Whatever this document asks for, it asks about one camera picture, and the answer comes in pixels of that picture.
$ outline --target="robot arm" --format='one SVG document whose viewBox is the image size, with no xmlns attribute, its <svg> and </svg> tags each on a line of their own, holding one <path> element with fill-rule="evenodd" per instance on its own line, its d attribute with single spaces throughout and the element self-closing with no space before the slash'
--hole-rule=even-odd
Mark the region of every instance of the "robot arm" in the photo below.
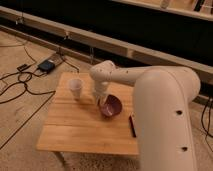
<svg viewBox="0 0 213 171">
<path fill-rule="evenodd" d="M 186 67 L 116 69 L 111 61 L 90 70 L 99 97 L 103 82 L 134 86 L 133 111 L 142 171 L 197 171 L 188 102 L 200 81 Z"/>
</svg>

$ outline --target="black cable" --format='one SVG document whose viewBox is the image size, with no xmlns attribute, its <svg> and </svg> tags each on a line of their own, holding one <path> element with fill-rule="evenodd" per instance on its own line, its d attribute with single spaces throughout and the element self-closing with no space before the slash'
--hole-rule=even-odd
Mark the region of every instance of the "black cable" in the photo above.
<svg viewBox="0 0 213 171">
<path fill-rule="evenodd" d="M 32 119 L 32 117 L 35 116 L 35 114 L 53 97 L 55 91 L 52 91 L 52 93 L 49 94 L 51 95 L 44 101 L 44 103 L 42 103 L 42 105 L 39 106 L 39 108 L 36 109 L 36 111 L 33 112 L 33 114 L 5 141 L 5 143 L 1 145 L 0 150 L 2 150 L 5 145 L 7 145 L 8 142 L 30 121 L 30 119 Z"/>
<path fill-rule="evenodd" d="M 0 81 L 2 81 L 2 82 L 4 83 L 4 87 L 0 90 L 0 93 L 1 93 L 1 92 L 4 91 L 5 88 L 8 86 L 8 83 L 7 83 L 6 81 L 4 81 L 4 80 L 0 80 Z"/>
<path fill-rule="evenodd" d="M 59 44 L 58 52 L 57 52 L 57 53 L 59 54 L 61 60 L 62 60 L 63 62 L 65 62 L 67 65 L 69 65 L 70 67 L 76 69 L 76 72 L 79 73 L 79 72 L 80 72 L 80 69 L 79 69 L 77 66 L 70 64 L 69 62 L 67 62 L 67 61 L 63 58 L 63 54 L 62 54 L 62 52 L 61 52 L 61 44 L 62 44 L 62 42 Z"/>
<path fill-rule="evenodd" d="M 211 8 L 211 15 L 213 14 L 213 1 L 212 1 L 212 8 Z"/>
<path fill-rule="evenodd" d="M 206 129 L 205 124 L 204 124 L 204 115 L 205 115 L 205 111 L 206 111 L 207 106 L 209 105 L 210 101 L 211 101 L 211 97 L 209 97 L 209 99 L 208 99 L 208 101 L 206 102 L 206 105 L 205 105 L 205 107 L 204 107 L 204 109 L 203 109 L 203 112 L 202 112 L 202 115 L 201 115 L 201 125 L 202 125 L 202 127 L 203 127 L 205 133 L 206 133 L 209 137 L 213 138 L 213 135 L 208 131 L 208 129 Z"/>
<path fill-rule="evenodd" d="M 30 36 L 28 35 L 28 38 L 25 42 L 22 42 L 20 40 L 17 39 L 17 34 L 14 35 L 15 39 L 20 42 L 20 44 L 15 44 L 15 45 L 1 45 L 0 48 L 7 48 L 7 47 L 19 47 L 19 46 L 25 46 L 28 42 L 29 42 L 29 39 L 30 39 Z"/>
<path fill-rule="evenodd" d="M 13 84 L 11 84 L 10 86 L 8 86 L 3 92 L 1 92 L 1 93 L 0 93 L 0 96 L 2 96 L 2 95 L 3 95 L 7 90 L 9 90 L 11 87 L 13 87 L 13 86 L 15 86 L 15 85 L 18 85 L 18 84 L 24 84 L 24 85 L 25 85 L 24 82 L 16 82 L 16 83 L 13 83 Z M 19 95 L 15 96 L 15 97 L 13 97 L 13 98 L 8 99 L 8 100 L 5 100 L 5 101 L 0 101 L 0 104 L 5 104 L 5 103 L 11 102 L 11 101 L 17 99 L 17 98 L 21 97 L 22 95 L 24 95 L 24 93 L 25 93 L 26 91 L 27 91 L 27 90 L 24 89 L 23 92 L 21 92 Z"/>
<path fill-rule="evenodd" d="M 199 12 L 201 10 L 204 2 L 205 2 L 205 0 L 198 0 L 196 6 L 194 8 L 194 11 Z"/>
<path fill-rule="evenodd" d="M 208 128 L 207 128 L 207 133 L 206 133 L 206 136 L 205 136 L 205 141 L 206 141 L 206 144 L 208 145 L 209 149 L 213 153 L 213 149 L 212 149 L 212 147 L 210 146 L 210 144 L 208 142 L 208 137 L 209 137 L 208 133 L 209 133 L 209 130 L 210 130 L 210 125 L 211 125 L 211 108 L 212 108 L 212 105 L 213 105 L 213 99 L 210 102 L 210 106 L 209 106 Z"/>
<path fill-rule="evenodd" d="M 24 19 L 24 1 L 21 0 L 21 18 Z"/>
<path fill-rule="evenodd" d="M 9 86 L 7 86 L 6 88 L 4 88 L 1 93 L 0 93 L 0 96 L 2 96 L 4 93 L 6 93 L 11 87 L 15 86 L 15 85 L 18 85 L 18 84 L 23 84 L 24 85 L 24 91 L 21 92 L 19 95 L 11 98 L 11 99 L 8 99 L 8 100 L 5 100 L 5 101 L 0 101 L 0 104 L 5 104 L 5 103 L 8 103 L 8 102 L 11 102 L 19 97 L 21 97 L 25 92 L 29 92 L 30 94 L 32 95 L 44 95 L 44 94 L 48 94 L 48 93 L 51 93 L 51 92 L 45 92 L 45 93 L 33 93 L 31 91 L 29 91 L 28 89 L 28 85 L 27 85 L 27 82 L 30 81 L 32 79 L 32 76 L 35 76 L 35 77 L 41 77 L 43 76 L 45 73 L 41 74 L 41 75 L 37 75 L 35 74 L 35 71 L 34 72 L 15 72 L 15 73 L 12 73 L 12 74 L 9 74 L 9 75 L 6 75 L 6 76 L 3 76 L 2 78 L 0 78 L 0 80 L 4 80 L 5 78 L 8 78 L 10 76 L 13 76 L 13 75 L 18 75 L 18 82 L 15 82 Z M 27 75 L 26 79 L 22 80 L 21 77 L 23 75 Z"/>
<path fill-rule="evenodd" d="M 29 54 L 29 52 L 27 51 L 25 46 L 24 46 L 24 51 L 27 54 L 27 56 L 33 61 L 33 63 L 30 64 L 30 66 L 33 66 L 33 65 L 37 64 L 37 61 Z"/>
</svg>

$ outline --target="table top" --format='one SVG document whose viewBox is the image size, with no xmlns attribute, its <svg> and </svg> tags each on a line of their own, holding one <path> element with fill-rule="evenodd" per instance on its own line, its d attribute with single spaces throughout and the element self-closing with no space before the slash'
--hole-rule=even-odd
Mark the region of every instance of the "table top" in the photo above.
<svg viewBox="0 0 213 171">
<path fill-rule="evenodd" d="M 84 81 L 82 96 L 74 100 L 68 81 Z M 104 154 L 138 154 L 137 141 L 129 123 L 133 88 L 110 83 L 108 92 L 117 96 L 122 112 L 102 116 L 92 97 L 93 81 L 88 73 L 63 73 L 37 143 L 38 150 Z"/>
</svg>

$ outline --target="concrete floor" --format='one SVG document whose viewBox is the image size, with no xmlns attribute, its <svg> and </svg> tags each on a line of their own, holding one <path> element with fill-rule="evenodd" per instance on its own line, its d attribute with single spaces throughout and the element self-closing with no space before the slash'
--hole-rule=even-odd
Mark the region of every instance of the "concrete floor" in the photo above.
<svg viewBox="0 0 213 171">
<path fill-rule="evenodd" d="M 0 31 L 0 46 L 19 44 L 13 35 Z M 53 51 L 34 43 L 27 43 L 27 50 L 38 62 L 46 59 Z M 88 72 L 89 64 L 67 57 L 68 61 L 80 68 L 80 72 Z M 16 72 L 17 66 L 32 61 L 27 57 L 23 47 L 0 48 L 0 75 Z M 75 72 L 63 63 L 53 73 L 43 78 L 33 78 L 29 82 L 30 90 L 45 92 L 55 90 L 60 75 L 64 71 Z M 16 77 L 6 80 L 9 84 Z M 4 84 L 0 81 L 0 90 Z M 23 90 L 16 86 L 0 97 L 0 101 L 13 97 Z M 32 96 L 25 94 L 17 100 L 0 105 L 0 146 L 6 139 L 48 98 L 49 95 Z M 60 162 L 51 152 L 36 150 L 36 143 L 45 120 L 50 101 L 15 135 L 0 151 L 0 171 L 60 171 L 64 170 Z M 190 103 L 190 115 L 195 142 L 197 165 L 199 171 L 213 170 L 213 154 L 208 149 L 200 125 L 203 106 Z M 69 163 L 68 170 L 77 171 L 137 171 L 138 159 L 135 156 L 98 155 L 63 153 Z"/>
</svg>

